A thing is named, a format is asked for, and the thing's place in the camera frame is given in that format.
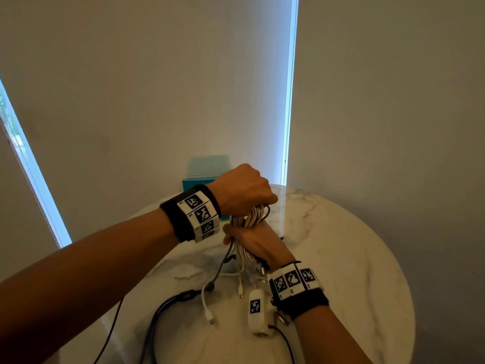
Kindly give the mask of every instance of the round table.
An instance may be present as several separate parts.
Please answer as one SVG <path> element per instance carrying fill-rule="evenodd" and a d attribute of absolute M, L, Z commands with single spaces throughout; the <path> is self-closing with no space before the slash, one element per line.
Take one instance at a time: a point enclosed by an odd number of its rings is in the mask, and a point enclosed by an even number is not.
<path fill-rule="evenodd" d="M 267 221 L 284 236 L 295 257 L 313 268 L 330 307 L 350 334 L 374 363 L 409 363 L 415 336 L 411 294 L 401 268 L 384 242 L 335 203 L 285 186 L 271 187 L 279 201 L 271 206 Z M 154 210 L 159 204 L 160 201 L 133 217 Z M 138 362 L 156 308 L 181 291 L 202 287 L 227 250 L 222 238 L 220 232 L 198 244 L 182 243 L 127 294 L 100 362 Z M 225 268 L 235 269 L 231 264 Z M 247 295 L 254 287 L 246 281 L 245 288 L 246 295 L 241 300 L 235 278 L 221 277 L 216 282 L 215 290 L 206 294 L 216 318 L 214 325 L 205 320 L 199 297 L 163 313 L 155 335 L 158 362 L 291 363 L 279 335 L 261 338 L 247 329 Z M 98 321 L 105 332 L 109 331 L 115 309 Z M 294 324 L 280 324 L 280 328 L 288 337 L 296 362 L 304 363 Z M 106 336 L 96 336 L 101 347 L 102 337 Z"/>

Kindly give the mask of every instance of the hand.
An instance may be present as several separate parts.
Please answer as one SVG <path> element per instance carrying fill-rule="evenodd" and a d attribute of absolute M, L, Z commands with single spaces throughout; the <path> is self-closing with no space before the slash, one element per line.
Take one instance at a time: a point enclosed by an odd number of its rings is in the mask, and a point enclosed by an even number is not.
<path fill-rule="evenodd" d="M 223 216 L 247 216 L 259 204 L 270 205 L 278 201 L 269 182 L 258 170 L 248 164 L 239 165 L 207 185 L 212 191 Z"/>
<path fill-rule="evenodd" d="M 226 224 L 223 231 L 226 233 L 224 244 L 229 244 L 231 238 L 235 238 L 251 253 L 263 258 L 272 271 L 295 261 L 293 254 L 266 221 L 261 221 L 253 227 L 237 227 Z"/>

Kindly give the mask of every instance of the fist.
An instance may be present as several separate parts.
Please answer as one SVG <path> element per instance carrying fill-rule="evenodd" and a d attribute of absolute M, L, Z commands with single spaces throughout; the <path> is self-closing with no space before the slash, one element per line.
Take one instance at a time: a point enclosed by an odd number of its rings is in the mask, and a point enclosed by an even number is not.
<path fill-rule="evenodd" d="M 224 216 L 247 216 L 258 204 L 270 205 L 278 201 L 268 180 L 248 164 L 227 171 L 207 187 L 217 199 Z"/>

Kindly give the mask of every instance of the white marble tabletop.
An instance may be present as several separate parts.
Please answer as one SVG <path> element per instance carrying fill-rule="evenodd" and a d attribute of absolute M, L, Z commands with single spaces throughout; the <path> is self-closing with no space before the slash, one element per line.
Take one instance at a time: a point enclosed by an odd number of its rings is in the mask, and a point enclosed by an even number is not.
<path fill-rule="evenodd" d="M 270 225 L 297 259 L 310 264 L 324 286 L 330 307 L 374 363 L 409 363 L 413 351 L 414 309 L 406 279 L 391 251 L 362 221 L 319 196 L 272 185 L 279 201 L 271 207 Z M 150 205 L 137 216 L 159 206 Z M 223 234 L 199 244 L 183 243 L 171 251 L 124 299 L 111 342 L 101 363 L 137 363 L 149 322 L 167 298 L 200 289 L 217 269 L 227 247 Z M 225 269 L 234 272 L 231 263 Z M 247 293 L 238 297 L 234 277 L 221 277 L 206 294 L 216 317 L 204 318 L 200 297 L 178 303 L 160 317 L 155 353 L 164 363 L 291 363 L 279 335 L 260 338 L 247 329 Z M 61 362 L 95 358 L 109 331 L 116 307 L 61 349 Z M 297 363 L 304 363 L 294 324 L 280 324 Z"/>

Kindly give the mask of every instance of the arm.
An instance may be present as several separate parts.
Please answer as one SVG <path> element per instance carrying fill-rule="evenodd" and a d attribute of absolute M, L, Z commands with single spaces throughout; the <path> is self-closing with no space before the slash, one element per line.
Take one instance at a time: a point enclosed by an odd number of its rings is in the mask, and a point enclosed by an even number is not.
<path fill-rule="evenodd" d="M 224 243 L 234 237 L 253 254 L 265 259 L 271 270 L 295 261 L 295 257 L 266 221 L 252 228 L 225 225 Z M 327 306 L 315 307 L 295 319 L 305 361 L 313 363 L 362 363 L 371 361 Z"/>
<path fill-rule="evenodd" d="M 209 185 L 223 214 L 247 214 L 277 196 L 249 165 Z M 100 318 L 179 244 L 162 209 L 89 235 L 0 283 L 0 352 L 43 362 Z"/>

